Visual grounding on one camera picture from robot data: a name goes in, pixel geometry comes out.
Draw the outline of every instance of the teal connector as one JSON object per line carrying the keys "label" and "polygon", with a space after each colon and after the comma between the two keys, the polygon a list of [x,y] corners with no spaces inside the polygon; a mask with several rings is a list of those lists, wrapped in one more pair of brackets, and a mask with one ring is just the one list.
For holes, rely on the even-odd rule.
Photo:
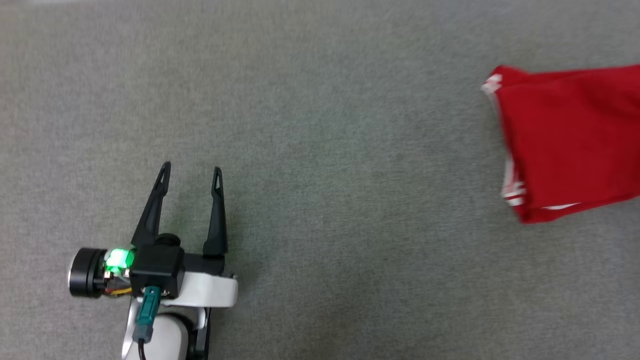
{"label": "teal connector", "polygon": [[154,321],[160,307],[160,295],[162,291],[157,286],[147,286],[142,305],[138,310],[136,327],[133,330],[133,340],[148,343],[154,333]]}

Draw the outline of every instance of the wire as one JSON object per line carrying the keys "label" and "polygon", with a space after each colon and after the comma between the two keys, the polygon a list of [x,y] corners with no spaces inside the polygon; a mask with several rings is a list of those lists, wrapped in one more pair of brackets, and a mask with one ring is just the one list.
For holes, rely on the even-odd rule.
{"label": "wire", "polygon": [[126,277],[122,276],[122,274],[116,274],[116,276],[118,277],[118,279],[126,282],[127,284],[131,283],[131,280],[127,279]]}
{"label": "wire", "polygon": [[147,360],[145,356],[145,341],[142,339],[138,339],[138,357],[140,360]]}
{"label": "wire", "polygon": [[124,294],[130,293],[131,291],[132,291],[131,288],[113,290],[113,291],[109,292],[109,295],[124,295]]}

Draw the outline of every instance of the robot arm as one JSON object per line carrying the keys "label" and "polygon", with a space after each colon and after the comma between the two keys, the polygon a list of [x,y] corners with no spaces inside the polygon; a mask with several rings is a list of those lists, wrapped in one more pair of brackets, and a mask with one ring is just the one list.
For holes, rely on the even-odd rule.
{"label": "robot arm", "polygon": [[[149,360],[158,356],[206,360],[211,308],[236,303],[237,281],[222,276],[228,250],[222,171],[218,167],[214,171],[211,222],[203,254],[186,254],[174,234],[158,235],[170,172],[171,163],[164,163],[132,237],[132,249],[82,248],[68,273],[73,296],[131,296],[122,359],[145,360],[144,344],[148,343],[147,350],[155,354]],[[197,325],[178,316],[157,315],[160,305],[197,309]],[[137,353],[132,351],[134,342],[139,344]]]}

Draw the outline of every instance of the red shorts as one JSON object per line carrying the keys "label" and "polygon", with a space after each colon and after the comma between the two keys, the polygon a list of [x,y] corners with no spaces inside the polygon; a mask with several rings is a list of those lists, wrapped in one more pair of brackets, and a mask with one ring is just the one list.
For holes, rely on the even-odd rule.
{"label": "red shorts", "polygon": [[509,149],[502,196],[527,224],[640,195],[640,65],[528,74],[482,86]]}

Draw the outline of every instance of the white stripe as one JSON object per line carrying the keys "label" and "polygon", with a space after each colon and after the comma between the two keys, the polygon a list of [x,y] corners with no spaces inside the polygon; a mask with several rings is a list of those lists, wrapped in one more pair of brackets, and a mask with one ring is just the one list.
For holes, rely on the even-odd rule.
{"label": "white stripe", "polygon": [[510,206],[519,206],[524,204],[524,200],[521,197],[516,197],[514,199],[507,199],[507,204]]}
{"label": "white stripe", "polygon": [[507,154],[507,158],[504,161],[504,181],[502,182],[502,196],[505,197],[508,188],[513,184],[513,160],[511,154]]}
{"label": "white stripe", "polygon": [[527,189],[521,188],[510,193],[502,194],[502,197],[514,197],[514,196],[522,195],[524,193],[527,193]]}
{"label": "white stripe", "polygon": [[480,89],[482,91],[484,91],[485,94],[493,94],[494,92],[496,92],[499,88],[502,87],[502,85],[500,85],[500,82],[502,81],[502,75],[500,74],[494,74],[491,75],[482,86],[480,86]]}
{"label": "white stripe", "polygon": [[579,202],[574,202],[573,204],[567,204],[567,205],[556,205],[556,206],[545,206],[543,209],[549,209],[549,210],[562,210],[562,209],[566,209],[569,206],[573,206],[573,205],[577,205],[580,204]]}

